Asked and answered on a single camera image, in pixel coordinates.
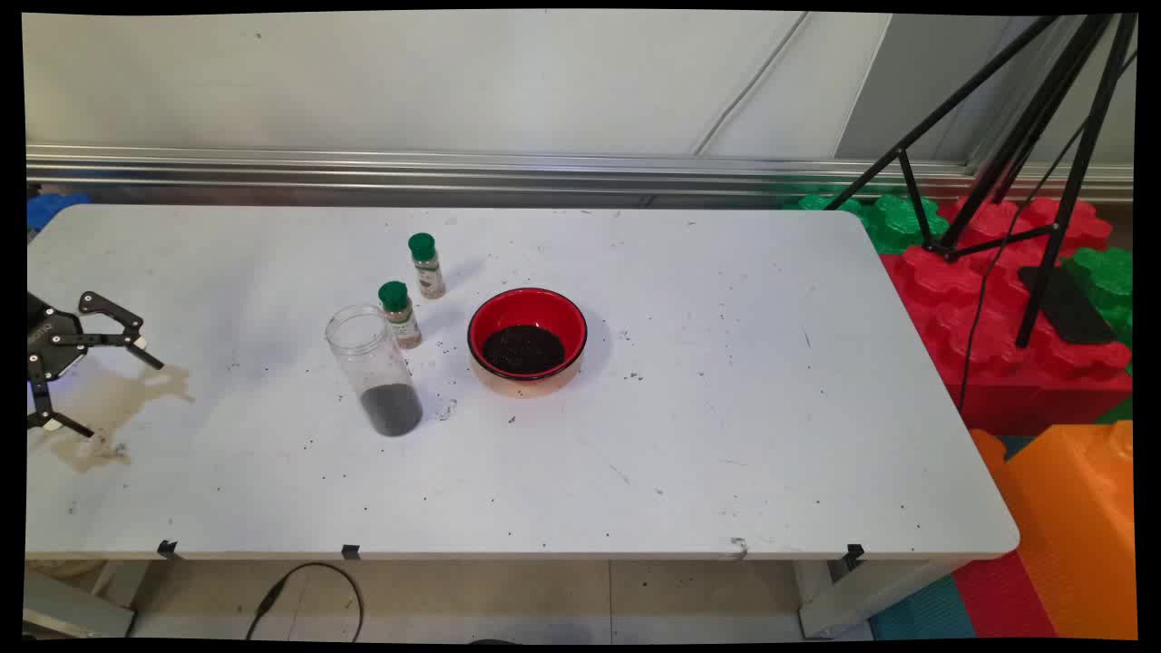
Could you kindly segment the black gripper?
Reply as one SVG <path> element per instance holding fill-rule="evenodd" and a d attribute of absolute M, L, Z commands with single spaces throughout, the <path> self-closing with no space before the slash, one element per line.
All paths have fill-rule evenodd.
<path fill-rule="evenodd" d="M 66 414 L 55 410 L 49 382 L 62 376 L 91 349 L 118 347 L 136 356 L 152 369 L 163 369 L 163 363 L 146 351 L 142 338 L 140 316 L 96 292 L 82 292 L 75 310 L 79 316 L 62 311 L 36 295 L 26 297 L 26 379 L 33 388 L 34 410 L 26 417 L 26 426 L 53 433 L 66 426 L 82 438 L 95 431 L 84 426 Z M 120 333 L 96 333 L 82 330 L 82 316 L 104 316 L 122 326 Z"/>

